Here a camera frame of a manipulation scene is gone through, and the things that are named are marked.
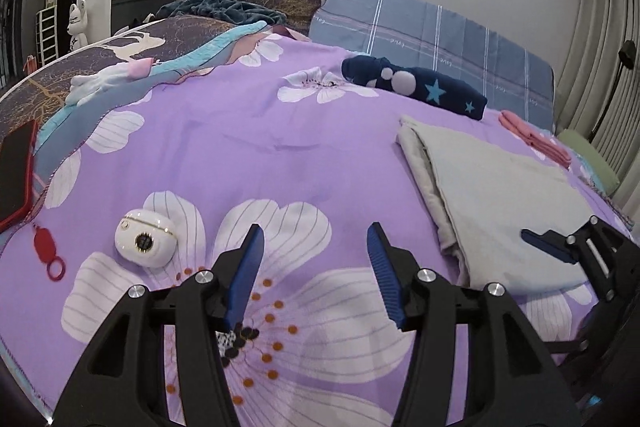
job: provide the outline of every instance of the green pillow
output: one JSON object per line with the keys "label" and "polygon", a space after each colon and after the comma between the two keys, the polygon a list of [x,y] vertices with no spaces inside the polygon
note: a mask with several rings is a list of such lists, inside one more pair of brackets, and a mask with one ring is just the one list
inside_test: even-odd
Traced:
{"label": "green pillow", "polygon": [[616,173],[582,135],[572,129],[565,129],[558,135],[558,139],[589,162],[589,165],[591,165],[591,168],[593,168],[593,171],[604,185],[608,196],[616,191],[618,185],[620,185],[620,180]]}

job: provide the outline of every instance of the red ring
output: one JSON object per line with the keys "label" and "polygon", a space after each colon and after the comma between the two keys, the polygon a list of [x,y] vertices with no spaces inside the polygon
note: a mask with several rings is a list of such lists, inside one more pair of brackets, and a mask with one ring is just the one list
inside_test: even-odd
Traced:
{"label": "red ring", "polygon": [[[60,265],[60,273],[54,276],[51,274],[51,267],[56,261]],[[65,276],[65,271],[66,271],[65,262],[62,261],[62,259],[60,259],[60,257],[58,256],[55,256],[53,259],[51,259],[51,261],[47,263],[47,276],[49,277],[50,280],[54,282],[61,280]]]}

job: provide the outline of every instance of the purple floral bed sheet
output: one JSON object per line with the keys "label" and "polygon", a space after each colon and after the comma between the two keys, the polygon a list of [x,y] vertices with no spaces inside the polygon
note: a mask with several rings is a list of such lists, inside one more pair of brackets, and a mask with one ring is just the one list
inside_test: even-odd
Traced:
{"label": "purple floral bed sheet", "polygon": [[[135,105],[111,111],[66,159],[34,219],[52,232],[66,261],[62,281],[47,278],[31,226],[7,243],[0,255],[0,334],[48,408],[127,287],[177,285],[239,246],[258,223],[266,249],[243,322],[258,337],[236,351],[228,350],[232,338],[218,340],[241,424],[391,424],[414,336],[386,317],[367,256],[367,227],[380,221],[394,245],[457,278],[396,144],[399,117],[549,160],[503,129],[494,111],[478,122],[353,86],[339,76],[349,52],[278,37],[271,39],[276,54],[155,87]],[[313,74],[293,74],[300,71]],[[568,177],[596,215],[625,232],[604,202]],[[128,263],[114,249],[120,218],[140,207],[177,226],[177,253],[159,270]],[[595,304],[588,285],[519,302],[545,340],[575,335]],[[184,422],[172,330],[165,340],[170,415]],[[450,421],[464,407],[464,334],[456,348]]]}

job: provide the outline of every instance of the white rack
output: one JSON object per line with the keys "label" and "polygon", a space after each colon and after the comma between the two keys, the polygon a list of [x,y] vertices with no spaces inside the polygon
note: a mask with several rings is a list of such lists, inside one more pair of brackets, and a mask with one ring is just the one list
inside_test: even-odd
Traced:
{"label": "white rack", "polygon": [[36,51],[39,67],[58,58],[56,6],[50,6],[36,14]]}

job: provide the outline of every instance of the red keychain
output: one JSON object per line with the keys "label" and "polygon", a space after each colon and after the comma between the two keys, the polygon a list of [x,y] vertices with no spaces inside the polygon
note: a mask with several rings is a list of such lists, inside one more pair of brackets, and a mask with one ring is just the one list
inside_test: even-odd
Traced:
{"label": "red keychain", "polygon": [[[52,281],[59,281],[65,276],[65,262],[56,254],[56,244],[49,229],[43,229],[38,225],[33,225],[35,236],[33,237],[33,246],[38,253],[40,260],[47,265],[47,276]],[[51,268],[54,264],[60,266],[60,272],[54,275]]]}

